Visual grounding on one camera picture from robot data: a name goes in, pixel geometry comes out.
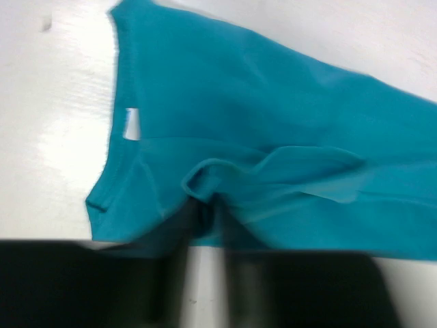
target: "white surface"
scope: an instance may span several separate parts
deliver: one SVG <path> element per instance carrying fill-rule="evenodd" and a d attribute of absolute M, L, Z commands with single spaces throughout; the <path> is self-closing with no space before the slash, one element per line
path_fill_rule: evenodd
<path fill-rule="evenodd" d="M 437 100 L 434 0 L 174 1 Z M 0 4 L 0 237 L 89 238 L 83 201 L 107 150 L 115 43 L 106 11 L 115 0 Z M 219 327 L 217 251 L 195 252 L 188 317 Z M 437 266 L 380 264 L 408 327 L 437 327 Z"/>

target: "cloth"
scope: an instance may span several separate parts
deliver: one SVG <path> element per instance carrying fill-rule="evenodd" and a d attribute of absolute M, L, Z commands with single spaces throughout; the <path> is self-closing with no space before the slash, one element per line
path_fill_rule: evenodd
<path fill-rule="evenodd" d="M 253 31 L 124 0 L 93 239 L 128 241 L 220 193 L 279 249 L 437 260 L 437 106 Z M 123 139 L 126 108 L 141 138 Z M 217 226 L 198 245 L 220 245 Z"/>

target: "teal fabric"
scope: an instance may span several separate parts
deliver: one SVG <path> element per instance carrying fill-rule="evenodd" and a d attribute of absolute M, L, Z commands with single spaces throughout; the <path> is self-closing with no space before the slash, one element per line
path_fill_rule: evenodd
<path fill-rule="evenodd" d="M 128 241 L 220 193 L 281 249 L 437 260 L 437 106 L 191 12 L 113 11 L 117 92 L 93 239 Z M 139 108 L 141 140 L 122 137 Z M 219 245 L 218 228 L 198 245 Z"/>

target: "clothing label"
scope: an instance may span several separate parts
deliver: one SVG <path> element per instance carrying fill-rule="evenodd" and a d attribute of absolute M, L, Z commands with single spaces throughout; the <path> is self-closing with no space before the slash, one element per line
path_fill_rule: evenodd
<path fill-rule="evenodd" d="M 137 108 L 126 108 L 126 129 L 124 130 L 124 139 L 139 140 L 139 115 Z"/>

